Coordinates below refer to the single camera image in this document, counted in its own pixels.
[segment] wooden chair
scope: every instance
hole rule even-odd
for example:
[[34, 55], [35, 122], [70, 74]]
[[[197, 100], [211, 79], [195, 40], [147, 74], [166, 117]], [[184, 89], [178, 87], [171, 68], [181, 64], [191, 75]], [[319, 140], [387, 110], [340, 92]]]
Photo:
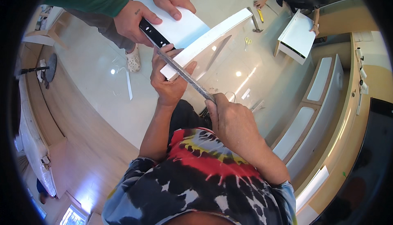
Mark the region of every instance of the wooden chair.
[[[27, 26], [25, 32], [26, 34], [22, 38], [22, 41], [40, 43], [48, 46], [53, 46], [55, 42], [57, 42], [64, 49], [68, 49], [66, 44], [55, 32], [57, 24], [61, 24], [65, 27], [67, 26], [64, 22], [59, 20], [60, 16], [65, 12], [65, 10], [63, 8], [54, 6], [50, 13], [43, 13], [41, 11], [41, 7], [38, 7], [30, 21], [30, 24]], [[46, 26], [44, 30], [36, 31], [35, 26], [40, 16], [47, 17]]]

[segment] scissors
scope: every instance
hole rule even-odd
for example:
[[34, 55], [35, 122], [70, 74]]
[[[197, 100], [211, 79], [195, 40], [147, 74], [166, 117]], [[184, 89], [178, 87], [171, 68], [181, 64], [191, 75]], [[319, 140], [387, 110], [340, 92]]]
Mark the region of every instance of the scissors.
[[244, 46], [244, 50], [246, 50], [247, 46], [252, 43], [252, 40], [248, 39], [248, 37], [246, 37], [244, 40], [246, 41], [246, 45]]

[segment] wooden floor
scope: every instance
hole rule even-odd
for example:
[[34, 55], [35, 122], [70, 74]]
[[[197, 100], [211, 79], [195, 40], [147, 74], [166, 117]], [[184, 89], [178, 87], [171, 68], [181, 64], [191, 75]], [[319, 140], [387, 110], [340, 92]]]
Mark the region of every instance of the wooden floor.
[[[54, 49], [44, 46], [46, 61]], [[102, 212], [107, 195], [136, 158], [138, 149], [115, 131], [72, 82], [61, 60], [49, 89], [41, 84], [53, 119], [67, 137], [67, 191], [86, 211]]]

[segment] window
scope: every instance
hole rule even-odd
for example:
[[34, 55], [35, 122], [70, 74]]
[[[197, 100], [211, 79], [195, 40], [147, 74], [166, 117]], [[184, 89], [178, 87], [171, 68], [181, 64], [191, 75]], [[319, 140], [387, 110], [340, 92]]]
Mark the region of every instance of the window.
[[86, 217], [70, 205], [59, 225], [84, 225]]
[[45, 219], [45, 217], [46, 217], [46, 212], [45, 212], [45, 211], [41, 208], [41, 206], [37, 203], [37, 200], [35, 200], [35, 198], [34, 198], [32, 192], [30, 191], [29, 188], [27, 188], [27, 191], [29, 192], [30, 199], [32, 200], [32, 203], [33, 203], [35, 209], [38, 211], [38, 213], [40, 213], [42, 219]]

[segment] glossy white floor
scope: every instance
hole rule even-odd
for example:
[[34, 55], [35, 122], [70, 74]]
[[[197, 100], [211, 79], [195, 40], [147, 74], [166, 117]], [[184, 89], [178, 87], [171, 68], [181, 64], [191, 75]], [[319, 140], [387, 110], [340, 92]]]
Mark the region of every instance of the glossy white floor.
[[[196, 15], [209, 27], [243, 8], [253, 8], [253, 0], [191, 1], [197, 9]], [[253, 8], [263, 32], [252, 32], [252, 22], [247, 23], [200, 79], [201, 84], [212, 93], [236, 93], [236, 102], [249, 108], [264, 99], [266, 108], [255, 113], [260, 133], [264, 137], [277, 127], [297, 94], [306, 90], [308, 83], [301, 86], [302, 80], [304, 77], [311, 80], [313, 73], [312, 66], [309, 67], [312, 63], [310, 60], [300, 65], [283, 53], [273, 57], [276, 40], [290, 21], [290, 14], [286, 7], [280, 7], [275, 0], [269, 0], [268, 4], [274, 11], [266, 6], [262, 9], [263, 24]], [[246, 52], [245, 37], [252, 39]], [[133, 94], [130, 100], [124, 50], [103, 37], [95, 27], [86, 25], [76, 17], [72, 17], [69, 26], [61, 31], [60, 38], [68, 50], [59, 45], [55, 45], [55, 49], [73, 82], [97, 112], [139, 148], [158, 97], [149, 79], [152, 49], [140, 46], [142, 68], [138, 73], [130, 73]], [[250, 89], [249, 96], [242, 99], [247, 89]], [[187, 88], [183, 99], [189, 101], [196, 112], [205, 107], [203, 97], [191, 87]]]

